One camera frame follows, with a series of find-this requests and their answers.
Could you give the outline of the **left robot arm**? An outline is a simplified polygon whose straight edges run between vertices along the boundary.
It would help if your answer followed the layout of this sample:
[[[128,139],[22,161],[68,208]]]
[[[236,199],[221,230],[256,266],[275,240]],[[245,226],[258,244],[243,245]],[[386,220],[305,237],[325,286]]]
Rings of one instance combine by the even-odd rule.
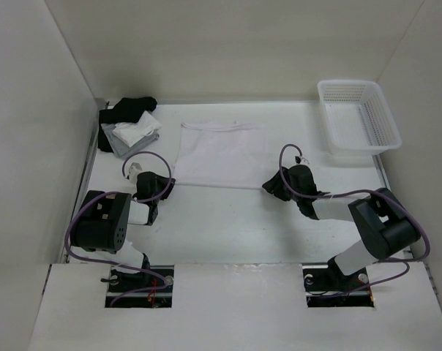
[[[111,261],[117,269],[127,273],[126,283],[134,291],[144,291],[151,283],[149,259],[127,239],[131,225],[151,226],[158,217],[158,205],[166,200],[176,183],[156,173],[139,172],[136,193],[105,194],[89,191],[80,208],[80,215],[70,228],[67,246],[96,253],[97,260]]]

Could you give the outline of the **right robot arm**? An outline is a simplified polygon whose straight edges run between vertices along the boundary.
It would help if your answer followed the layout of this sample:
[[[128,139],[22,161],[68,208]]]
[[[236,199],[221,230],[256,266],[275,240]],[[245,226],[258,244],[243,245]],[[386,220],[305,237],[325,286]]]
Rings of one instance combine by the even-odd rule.
[[[281,168],[262,188],[282,201],[294,201],[309,219],[336,219],[355,225],[360,239],[327,262],[326,280],[334,289],[345,288],[354,273],[388,260],[422,236],[387,188],[345,196],[320,192],[306,165]]]

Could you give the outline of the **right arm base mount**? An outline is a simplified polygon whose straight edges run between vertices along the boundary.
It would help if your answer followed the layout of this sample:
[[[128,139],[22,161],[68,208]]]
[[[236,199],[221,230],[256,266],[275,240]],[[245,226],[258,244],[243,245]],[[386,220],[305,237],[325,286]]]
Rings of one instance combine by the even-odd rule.
[[[371,289],[357,290],[369,282],[365,268],[340,278],[334,278],[326,265],[306,265],[302,273],[310,308],[374,307]]]

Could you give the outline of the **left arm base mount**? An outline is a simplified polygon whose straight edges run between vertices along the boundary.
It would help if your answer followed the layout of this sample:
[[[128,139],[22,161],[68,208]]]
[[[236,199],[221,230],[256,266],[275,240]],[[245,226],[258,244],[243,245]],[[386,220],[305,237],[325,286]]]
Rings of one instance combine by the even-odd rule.
[[[170,284],[164,289],[160,278],[144,273],[123,273],[111,269],[108,277],[101,278],[106,285],[105,308],[115,309],[167,309],[173,302],[173,265],[152,266],[152,271],[168,279]]]

